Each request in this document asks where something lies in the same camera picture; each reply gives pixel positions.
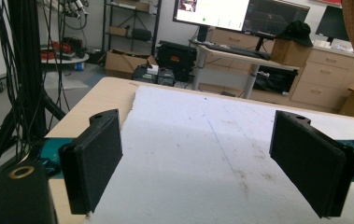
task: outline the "shelf unit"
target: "shelf unit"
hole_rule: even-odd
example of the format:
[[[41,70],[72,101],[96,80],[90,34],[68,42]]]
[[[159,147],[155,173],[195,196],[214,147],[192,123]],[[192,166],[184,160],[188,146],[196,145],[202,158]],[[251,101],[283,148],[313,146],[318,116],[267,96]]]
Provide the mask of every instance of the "shelf unit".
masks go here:
[[[122,22],[118,22],[117,24],[115,24],[114,17],[117,16],[117,14],[115,13],[116,8],[120,10],[129,11],[131,13],[130,17],[128,17],[126,20]],[[102,36],[102,47],[101,47],[102,51],[106,52],[107,50],[111,49],[113,38],[125,38],[126,40],[131,41],[130,51],[134,51],[135,41],[142,42],[143,40],[133,39],[130,36],[113,35],[109,32],[109,27],[110,26],[125,27],[126,25],[130,25],[130,29],[134,29],[137,27],[137,24],[139,23],[140,26],[142,26],[145,30],[151,30],[147,28],[149,27],[148,24],[146,25],[144,22],[142,22],[141,20],[141,14],[142,14],[142,15],[152,15],[154,17],[154,23],[150,24],[152,26],[150,28],[153,28],[153,30],[151,30],[151,40],[145,41],[151,44],[150,54],[154,55],[156,49],[156,42],[157,42],[157,33],[159,29],[159,18],[160,18],[161,8],[162,8],[162,0],[158,1],[157,12],[155,14],[149,14],[146,11],[141,11],[141,10],[132,9],[128,7],[120,7],[118,1],[115,0],[104,0],[103,36]]]

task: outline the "desk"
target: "desk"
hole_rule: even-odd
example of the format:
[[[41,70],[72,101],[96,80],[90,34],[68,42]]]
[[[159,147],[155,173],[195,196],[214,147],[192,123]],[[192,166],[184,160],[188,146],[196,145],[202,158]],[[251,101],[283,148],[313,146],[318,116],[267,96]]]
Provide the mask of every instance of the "desk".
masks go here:
[[[251,58],[248,56],[243,56],[243,55],[221,52],[221,51],[217,51],[217,50],[213,50],[213,49],[208,49],[208,48],[201,46],[201,45],[199,45],[197,48],[198,48],[197,67],[199,69],[196,69],[194,71],[194,81],[193,81],[193,86],[191,88],[194,91],[196,91],[198,89],[199,84],[200,84],[200,79],[203,75],[203,68],[205,68],[206,54],[211,54],[214,57],[219,57],[219,58],[224,58],[224,59],[252,63],[252,65],[253,65],[252,73],[248,77],[248,81],[247,81],[245,88],[243,88],[244,89],[244,94],[243,94],[244,99],[249,99],[249,96],[252,92],[253,85],[255,84],[256,76],[258,75],[258,72],[259,72],[259,67],[261,65],[285,69],[285,70],[299,70],[299,67],[296,67],[296,66],[288,66],[288,65],[283,65],[280,63],[275,63],[272,61],[266,61],[263,59],[257,59],[257,58]]]

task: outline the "wooden drawer cabinet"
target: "wooden drawer cabinet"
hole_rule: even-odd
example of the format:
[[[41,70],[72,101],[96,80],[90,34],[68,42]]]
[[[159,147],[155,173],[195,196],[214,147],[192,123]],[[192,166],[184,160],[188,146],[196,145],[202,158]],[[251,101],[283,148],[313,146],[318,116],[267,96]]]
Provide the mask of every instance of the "wooden drawer cabinet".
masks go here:
[[[340,109],[354,83],[354,57],[313,49],[291,100]]]
[[[348,70],[346,68],[329,66],[322,63],[308,63],[304,68],[301,81],[338,88],[347,74]]]
[[[318,49],[313,49],[310,53],[310,56],[308,57],[308,61],[315,63],[324,63],[331,66],[348,69],[353,63],[354,58]]]
[[[218,45],[233,45],[244,47],[247,44],[247,39],[239,33],[229,32],[224,30],[212,31],[211,42]]]
[[[307,82],[298,83],[291,99],[328,108],[339,108],[345,101],[345,98],[342,96],[342,90]]]

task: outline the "computer monitor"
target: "computer monitor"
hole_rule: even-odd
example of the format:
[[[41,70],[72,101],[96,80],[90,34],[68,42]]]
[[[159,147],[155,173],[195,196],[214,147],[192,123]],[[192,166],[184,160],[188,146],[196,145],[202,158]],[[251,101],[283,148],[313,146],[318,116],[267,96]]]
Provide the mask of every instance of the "computer monitor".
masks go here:
[[[322,19],[319,22],[316,35],[327,36],[327,41],[331,44],[334,39],[349,41],[342,8],[326,7]]]
[[[175,0],[173,21],[200,26],[198,41],[205,41],[209,26],[241,31],[249,0]]]
[[[274,39],[293,21],[304,21],[310,7],[281,0],[250,0],[242,32],[263,39]]]

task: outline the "black wire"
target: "black wire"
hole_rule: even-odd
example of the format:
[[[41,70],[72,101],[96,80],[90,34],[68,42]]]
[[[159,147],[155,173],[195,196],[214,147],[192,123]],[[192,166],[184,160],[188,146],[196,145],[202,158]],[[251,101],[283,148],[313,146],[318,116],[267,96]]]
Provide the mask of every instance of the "black wire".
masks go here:
[[[204,65],[209,64],[209,63],[217,62],[217,61],[219,61],[220,59],[221,59],[221,58],[214,59],[214,60],[212,60],[212,61],[210,61],[210,62],[204,63]]]
[[[35,15],[33,15],[33,14],[30,14],[33,18],[31,18],[30,19],[30,21],[35,21],[35,20],[37,20],[37,18],[35,17]],[[39,73],[40,73],[40,83],[42,83],[43,84],[43,77],[42,77],[42,74],[41,74],[41,72],[42,71],[39,71]],[[42,99],[42,97],[43,97],[43,95],[44,95],[44,88],[43,88],[43,86],[40,88],[40,93],[39,93],[39,99]],[[33,115],[33,119],[31,120],[31,123],[29,124],[29,126],[27,127],[27,130],[28,130],[28,133],[30,133],[31,132],[31,129],[32,129],[32,127],[33,127],[33,125],[34,125],[34,123],[35,123],[35,118],[37,117],[37,113],[38,113],[38,111],[39,111],[39,107],[41,106],[41,101],[39,100],[39,101],[37,101],[37,103],[36,103],[36,106],[35,106],[35,111],[34,111],[34,115]]]
[[[269,41],[268,39],[265,39],[263,42],[262,42],[262,47],[264,49],[264,51],[267,53],[267,49],[266,47],[264,46],[264,43],[266,43],[267,41]]]
[[[199,36],[199,35],[207,34],[207,33],[213,31],[213,29],[208,29],[208,30],[206,30],[205,32],[202,32],[202,33],[199,33],[199,34],[198,34],[199,28],[200,28],[200,27],[197,27],[196,32],[194,32],[194,35],[193,35],[193,36],[191,37],[191,39],[189,40],[189,47],[191,46],[191,42],[193,42],[194,38],[196,38],[196,37]]]
[[[83,44],[83,48],[87,48],[87,38],[86,38],[86,34],[84,33],[83,29],[80,29],[81,33],[83,34],[83,39],[84,39],[84,44]]]
[[[60,10],[60,3],[58,3],[57,8],[58,8],[57,10]],[[47,52],[50,52],[50,45],[51,45],[51,43],[53,43],[53,40],[52,40],[52,37],[51,37],[51,22],[50,22],[51,16],[52,16],[52,10],[53,10],[53,5],[52,5],[52,2],[50,2],[49,18],[48,18],[47,14],[46,14],[46,10],[43,7],[43,14],[45,16],[46,26],[47,26],[47,29],[48,29]],[[56,67],[56,71],[59,71],[60,66],[59,66],[58,61],[56,59],[57,52],[56,52],[55,48],[51,48],[51,51],[54,54],[54,64],[55,64],[55,67]],[[47,57],[46,64],[49,64],[49,57]],[[46,81],[47,73],[48,73],[48,71],[45,70],[44,74],[43,74],[43,76],[44,76],[43,83]],[[52,124],[53,119],[54,119],[54,113],[51,113],[48,130],[50,130],[50,128],[51,128],[51,124]]]
[[[10,19],[8,16],[7,12],[7,7],[5,4],[5,1],[2,1],[2,6],[0,5],[0,44],[1,44],[1,49],[2,49],[2,54],[4,57],[5,61],[5,66],[7,70],[7,96],[9,98],[10,103],[12,104],[11,111],[13,112],[13,117],[14,117],[14,124],[15,124],[15,130],[18,136],[18,141],[21,141],[21,131],[19,129],[21,121],[21,110],[18,109],[19,102],[16,101],[17,97],[15,93],[19,92],[19,84],[18,84],[18,76],[17,76],[17,69],[16,69],[16,64],[15,64],[15,57],[14,57],[14,51],[13,48],[11,47],[10,41],[9,41],[9,35],[7,31],[7,26],[5,22],[5,17],[4,14],[6,14],[7,17],[7,23],[10,24]],[[19,151],[19,145],[16,144],[16,153]]]
[[[71,25],[69,25],[67,22],[66,22],[66,16],[63,14],[63,16],[61,17],[61,18],[63,18],[62,20],[63,20],[63,22],[64,22],[64,24],[68,27],[68,28],[70,28],[70,29],[72,29],[72,30],[82,30],[82,29],[84,29],[85,27],[86,27],[86,25],[87,25],[87,15],[85,14],[84,15],[84,24],[83,25],[81,25],[81,20],[80,20],[80,26],[79,27],[73,27],[73,26],[71,26]]]
[[[60,2],[58,3],[58,12],[60,12]],[[60,64],[63,64],[63,45],[64,45],[64,32],[65,32],[65,26],[62,23],[61,17],[64,17],[64,14],[62,13],[60,15],[59,13],[59,20],[58,20],[58,36],[59,36],[59,42],[60,42]],[[62,108],[62,102],[61,102],[61,92],[64,91],[64,85],[63,85],[63,69],[61,66],[57,68],[57,73],[58,73],[58,88],[57,88],[57,100],[55,104]],[[50,122],[49,122],[49,128],[51,127],[51,124],[53,122],[54,116],[51,116]]]

